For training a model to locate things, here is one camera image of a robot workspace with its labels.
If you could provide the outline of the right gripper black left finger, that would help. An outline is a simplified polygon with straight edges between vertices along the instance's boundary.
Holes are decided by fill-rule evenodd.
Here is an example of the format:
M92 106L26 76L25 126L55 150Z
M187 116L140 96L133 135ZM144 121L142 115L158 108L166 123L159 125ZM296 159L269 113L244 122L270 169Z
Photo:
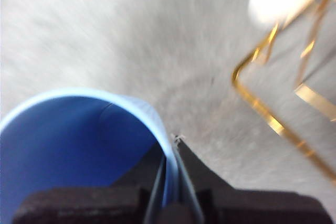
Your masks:
M59 187L29 195L13 223L153 223L164 179L165 156L154 144L110 186Z

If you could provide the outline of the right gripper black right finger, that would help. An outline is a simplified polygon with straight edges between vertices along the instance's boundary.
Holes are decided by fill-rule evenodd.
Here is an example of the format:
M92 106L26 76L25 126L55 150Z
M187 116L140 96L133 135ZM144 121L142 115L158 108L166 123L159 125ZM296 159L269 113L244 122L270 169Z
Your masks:
M181 201L196 223L332 223L320 201L291 191L239 189L206 166L183 142L174 139Z

